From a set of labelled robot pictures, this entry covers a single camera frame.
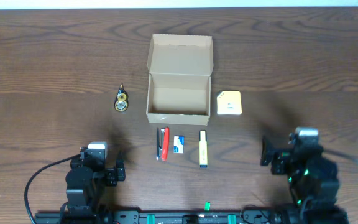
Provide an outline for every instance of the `wooden table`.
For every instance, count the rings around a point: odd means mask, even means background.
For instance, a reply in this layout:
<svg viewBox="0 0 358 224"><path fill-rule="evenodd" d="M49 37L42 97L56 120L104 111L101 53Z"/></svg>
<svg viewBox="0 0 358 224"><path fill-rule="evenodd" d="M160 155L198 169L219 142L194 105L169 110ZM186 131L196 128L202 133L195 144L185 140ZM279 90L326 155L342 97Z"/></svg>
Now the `wooden table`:
<svg viewBox="0 0 358 224"><path fill-rule="evenodd" d="M185 153L155 160L145 115L153 33L211 35L212 95L240 90L241 116L207 127L170 125ZM124 83L129 109L113 109ZM127 179L104 202L156 209L240 209L290 201L287 179L259 166L261 136L320 130L325 147L358 156L358 8L0 11L0 223L29 223L23 191L45 164L107 141L109 165L124 151ZM209 164L198 168L198 131ZM358 223L358 167L339 164L338 204ZM30 206L58 210L68 163L39 175Z"/></svg>

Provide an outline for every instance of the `eraser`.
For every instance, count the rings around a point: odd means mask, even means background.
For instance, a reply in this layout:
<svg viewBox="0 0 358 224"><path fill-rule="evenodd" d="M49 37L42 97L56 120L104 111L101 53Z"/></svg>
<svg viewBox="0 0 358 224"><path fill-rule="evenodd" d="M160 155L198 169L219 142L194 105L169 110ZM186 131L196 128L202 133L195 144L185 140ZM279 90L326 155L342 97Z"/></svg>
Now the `eraser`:
<svg viewBox="0 0 358 224"><path fill-rule="evenodd" d="M185 137L174 136L173 137L173 153L183 153L185 148Z"/></svg>

